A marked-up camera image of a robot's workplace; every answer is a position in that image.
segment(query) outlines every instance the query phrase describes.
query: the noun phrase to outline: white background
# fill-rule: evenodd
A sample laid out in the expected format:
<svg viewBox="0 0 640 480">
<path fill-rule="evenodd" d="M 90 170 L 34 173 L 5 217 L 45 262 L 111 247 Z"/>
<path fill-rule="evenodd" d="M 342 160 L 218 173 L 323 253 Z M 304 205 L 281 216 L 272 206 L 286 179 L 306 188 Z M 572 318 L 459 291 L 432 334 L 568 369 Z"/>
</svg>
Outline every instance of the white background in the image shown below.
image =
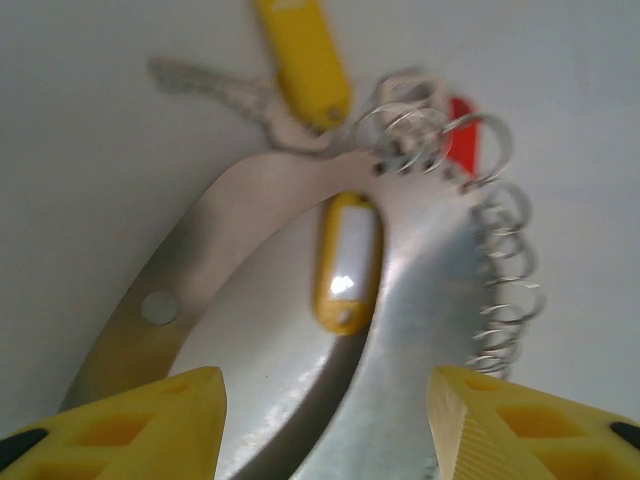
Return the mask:
<svg viewBox="0 0 640 480">
<path fill-rule="evenodd" d="M 325 0 L 356 87 L 423 65 L 508 120 L 550 304 L 515 380 L 640 417 L 637 0 Z M 139 269 L 261 131 L 162 53 L 272 72 L 248 1 L 0 2 L 0 432 L 52 414 Z"/>
</svg>

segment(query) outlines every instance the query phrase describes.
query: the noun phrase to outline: hole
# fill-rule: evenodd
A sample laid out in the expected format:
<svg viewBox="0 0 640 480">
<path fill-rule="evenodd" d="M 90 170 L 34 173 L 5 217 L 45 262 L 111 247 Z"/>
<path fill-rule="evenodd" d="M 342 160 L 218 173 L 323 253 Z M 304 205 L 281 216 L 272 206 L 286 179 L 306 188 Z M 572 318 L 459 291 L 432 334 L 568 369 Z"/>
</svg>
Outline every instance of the hole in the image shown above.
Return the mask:
<svg viewBox="0 0 640 480">
<path fill-rule="evenodd" d="M 170 292 L 151 292 L 142 302 L 142 316 L 154 325 L 171 323 L 179 312 L 178 299 Z"/>
<path fill-rule="evenodd" d="M 387 171 L 387 167 L 382 162 L 378 162 L 373 166 L 374 175 L 380 176 L 380 175 L 383 175 L 384 173 L 386 173 L 386 171 Z"/>
<path fill-rule="evenodd" d="M 327 118 L 332 122 L 340 121 L 344 118 L 344 112 L 340 107 L 331 107 L 327 110 Z"/>
<path fill-rule="evenodd" d="M 188 386 L 189 385 L 187 385 L 187 384 L 174 385 L 172 387 L 167 388 L 162 393 L 164 393 L 165 395 L 179 395 L 182 392 L 184 392 L 187 389 Z"/>
<path fill-rule="evenodd" d="M 390 154 L 394 155 L 396 157 L 400 157 L 402 155 L 404 155 L 404 148 L 402 148 L 402 144 L 395 140 L 391 142 L 391 149 L 390 149 Z"/>
<path fill-rule="evenodd" d="M 345 327 L 349 324 L 350 321 L 351 312 L 345 310 L 344 312 L 340 313 L 340 316 L 338 317 L 338 325 L 340 325 L 341 327 Z"/>
<path fill-rule="evenodd" d="M 94 480 L 104 468 L 90 463 L 49 463 L 36 467 L 27 480 Z"/>
<path fill-rule="evenodd" d="M 326 131 L 322 131 L 319 128 L 315 128 L 312 125 L 304 125 L 305 127 L 305 132 L 310 136 L 310 137 L 314 137 L 314 138 L 320 138 L 322 135 L 324 135 L 325 133 L 327 133 Z"/>
<path fill-rule="evenodd" d="M 453 165 L 448 165 L 442 169 L 442 179 L 446 182 L 456 182 L 459 174 Z"/>
<path fill-rule="evenodd" d="M 431 98 L 433 91 L 433 87 L 426 82 L 400 83 L 393 87 L 393 95 L 402 103 L 425 102 Z"/>
<path fill-rule="evenodd" d="M 422 171 L 427 173 L 429 172 L 433 166 L 436 164 L 436 159 L 433 157 L 428 158 L 423 164 L 422 164 Z"/>
<path fill-rule="evenodd" d="M 151 421 L 153 415 L 128 413 L 112 415 L 93 423 L 72 444 L 83 447 L 123 447 L 129 445 Z"/>
<path fill-rule="evenodd" d="M 467 384 L 471 390 L 482 390 L 484 392 L 495 392 L 500 390 L 499 385 L 495 385 L 488 378 L 467 378 L 464 383 Z"/>
<path fill-rule="evenodd" d="M 557 449 L 537 454 L 538 459 L 557 480 L 631 480 L 637 473 L 612 457 L 608 452 L 596 448 Z"/>
<path fill-rule="evenodd" d="M 459 189 L 459 194 L 460 195 L 466 195 L 467 193 L 469 193 L 471 191 L 471 183 L 469 182 L 465 182 L 462 185 L 460 185 L 460 189 Z"/>
<path fill-rule="evenodd" d="M 522 438 L 568 438 L 586 435 L 562 412 L 550 407 L 512 406 L 496 409 L 509 428 Z"/>
</svg>

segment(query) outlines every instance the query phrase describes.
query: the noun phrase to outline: key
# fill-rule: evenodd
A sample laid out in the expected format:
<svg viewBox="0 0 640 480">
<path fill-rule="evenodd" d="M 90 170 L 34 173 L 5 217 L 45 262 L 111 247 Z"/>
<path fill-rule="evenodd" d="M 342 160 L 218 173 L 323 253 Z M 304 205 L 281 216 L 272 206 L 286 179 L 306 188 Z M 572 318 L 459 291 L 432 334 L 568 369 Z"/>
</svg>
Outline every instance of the key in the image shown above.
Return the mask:
<svg viewBox="0 0 640 480">
<path fill-rule="evenodd" d="M 214 98 L 245 118 L 261 123 L 276 148 L 318 153 L 331 145 L 331 132 L 318 134 L 293 117 L 273 81 L 247 81 L 162 57 L 152 57 L 148 70 L 158 88 L 165 93 Z"/>
</svg>

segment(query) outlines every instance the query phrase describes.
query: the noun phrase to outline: metal key holder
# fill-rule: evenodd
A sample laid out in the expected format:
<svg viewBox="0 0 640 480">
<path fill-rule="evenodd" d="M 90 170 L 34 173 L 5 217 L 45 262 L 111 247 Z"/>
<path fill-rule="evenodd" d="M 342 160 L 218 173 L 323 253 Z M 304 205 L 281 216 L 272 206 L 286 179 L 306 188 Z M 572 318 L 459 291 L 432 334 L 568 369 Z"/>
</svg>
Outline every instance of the metal key holder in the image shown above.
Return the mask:
<svg viewBox="0 0 640 480">
<path fill-rule="evenodd" d="M 380 111 L 365 115 L 358 126 Z M 442 122 L 408 107 L 398 115 L 373 150 L 328 160 L 271 152 L 223 173 L 135 279 L 87 356 L 66 406 L 166 376 L 181 349 L 201 338 L 201 319 L 212 298 L 252 252 L 311 207 L 358 191 L 380 211 L 384 262 L 366 344 L 353 369 L 334 365 L 330 372 L 348 377 L 341 397 L 331 400 L 335 389 L 316 388 L 327 376 L 321 374 L 295 412 L 267 427 L 256 423 L 263 444 L 246 462 L 225 464 L 223 444 L 218 478 L 286 478 L 294 472 L 296 478 L 427 476 L 434 450 L 424 398 L 432 367 L 467 362 L 506 376 L 517 340 L 543 297 L 538 285 L 524 281 L 533 270 L 521 233 L 528 202 L 517 187 L 499 181 L 511 155 L 506 126 L 487 114 Z M 473 122 L 493 128 L 502 150 L 496 166 L 477 177 L 446 161 L 450 136 Z M 400 159 L 381 155 L 387 142 L 407 131 L 420 152 Z M 502 194 L 494 186 L 511 194 L 518 212 L 498 203 Z M 506 273 L 500 263 L 521 254 L 527 259 L 523 272 Z M 525 312 L 504 300 L 506 285 L 533 292 L 533 308 Z M 156 325 L 150 323 L 154 318 Z M 337 351 L 338 343 L 327 355 Z M 305 422 L 295 425 L 305 415 L 327 418 L 313 438 L 307 438 Z M 232 426 L 225 429 L 230 452 L 245 447 L 243 438 Z M 262 476 L 252 476 L 256 471 Z"/>
</svg>

